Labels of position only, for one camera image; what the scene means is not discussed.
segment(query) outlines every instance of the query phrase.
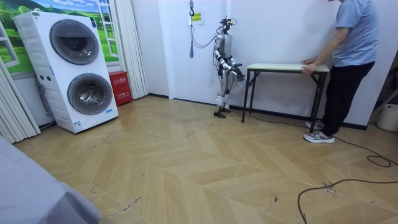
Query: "red fire extinguisher box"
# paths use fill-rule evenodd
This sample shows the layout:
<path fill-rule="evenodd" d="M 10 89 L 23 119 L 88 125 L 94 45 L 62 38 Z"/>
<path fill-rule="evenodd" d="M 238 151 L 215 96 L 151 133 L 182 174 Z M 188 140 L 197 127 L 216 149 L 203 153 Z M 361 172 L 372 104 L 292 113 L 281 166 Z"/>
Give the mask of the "red fire extinguisher box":
<path fill-rule="evenodd" d="M 127 72 L 111 72 L 109 77 L 112 83 L 113 95 L 116 100 L 116 105 L 132 101 L 132 95 L 130 92 L 129 80 L 127 79 Z"/>

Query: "round glass door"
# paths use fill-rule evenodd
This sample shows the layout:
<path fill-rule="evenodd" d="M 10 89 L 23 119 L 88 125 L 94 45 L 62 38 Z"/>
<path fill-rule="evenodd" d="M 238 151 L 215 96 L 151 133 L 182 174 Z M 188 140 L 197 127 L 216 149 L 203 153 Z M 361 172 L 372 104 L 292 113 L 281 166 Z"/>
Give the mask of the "round glass door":
<path fill-rule="evenodd" d="M 50 41 L 61 58 L 75 65 L 92 62 L 100 49 L 91 29 L 71 19 L 58 21 L 52 26 Z"/>
<path fill-rule="evenodd" d="M 112 97 L 108 81 L 92 73 L 77 76 L 68 87 L 69 103 L 83 114 L 98 114 L 106 110 Z"/>

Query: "dryer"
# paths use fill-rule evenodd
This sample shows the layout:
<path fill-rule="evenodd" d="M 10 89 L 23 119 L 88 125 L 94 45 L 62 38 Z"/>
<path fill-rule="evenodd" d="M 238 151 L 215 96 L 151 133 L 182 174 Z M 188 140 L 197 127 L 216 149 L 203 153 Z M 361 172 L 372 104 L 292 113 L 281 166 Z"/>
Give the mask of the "dryer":
<path fill-rule="evenodd" d="M 60 127 L 77 133 L 119 115 L 93 19 L 28 12 L 14 22 Z"/>

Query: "white bucket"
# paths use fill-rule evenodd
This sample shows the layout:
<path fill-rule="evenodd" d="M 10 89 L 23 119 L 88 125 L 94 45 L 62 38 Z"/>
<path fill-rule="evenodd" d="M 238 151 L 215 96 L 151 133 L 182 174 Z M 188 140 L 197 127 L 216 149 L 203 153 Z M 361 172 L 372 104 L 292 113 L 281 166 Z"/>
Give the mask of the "white bucket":
<path fill-rule="evenodd" d="M 386 131 L 398 132 L 398 105 L 385 105 L 381 110 L 377 126 Z"/>

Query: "yellow sign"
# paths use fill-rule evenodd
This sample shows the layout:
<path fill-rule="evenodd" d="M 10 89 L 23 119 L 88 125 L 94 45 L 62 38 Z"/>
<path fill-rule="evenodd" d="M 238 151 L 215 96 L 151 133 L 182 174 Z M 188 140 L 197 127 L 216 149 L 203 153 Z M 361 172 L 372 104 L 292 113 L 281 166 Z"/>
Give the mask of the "yellow sign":
<path fill-rule="evenodd" d="M 201 13 L 195 13 L 192 16 L 192 22 L 199 22 L 199 21 L 201 21 Z"/>

